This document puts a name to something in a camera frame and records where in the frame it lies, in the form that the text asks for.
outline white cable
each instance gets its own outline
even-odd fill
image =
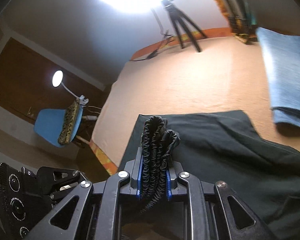
[[[94,107],[94,108],[98,108],[98,109],[102,110],[102,108],[96,107],[96,106],[85,106],[85,107]]]
[[[71,92],[71,90],[69,88],[67,88],[62,82],[61,82],[61,85],[63,85],[63,87],[70,93],[72,94],[73,96],[75,96],[76,98],[79,98],[78,96],[76,96],[74,93]]]

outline chair seat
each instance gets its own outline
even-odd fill
[[[66,110],[64,109],[42,109],[35,121],[34,131],[56,147],[61,148],[66,146],[58,143],[58,138],[62,131],[65,112]],[[83,108],[81,107],[74,124],[71,141],[74,139],[79,129],[82,113]]]

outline brown door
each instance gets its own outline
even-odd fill
[[[63,83],[70,90],[89,98],[89,105],[100,107],[101,90],[14,39],[0,54],[0,106],[30,123],[41,109],[66,109],[74,97],[62,86],[53,87],[57,70],[64,72]]]

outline lamp head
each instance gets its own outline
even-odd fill
[[[63,79],[63,72],[61,70],[56,71],[52,78],[52,85],[54,87],[57,87],[58,85],[61,84],[62,79]]]

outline camera lens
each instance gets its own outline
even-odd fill
[[[21,238],[25,238],[26,235],[29,233],[29,230],[28,230],[28,228],[21,227],[19,232],[20,232]]]
[[[9,184],[10,184],[10,187],[13,191],[15,192],[18,192],[19,189],[20,189],[20,184],[19,184],[19,180],[18,180],[18,177],[14,174],[11,174],[9,176]]]
[[[26,216],[22,202],[18,198],[11,200],[12,214],[18,220],[23,220]]]

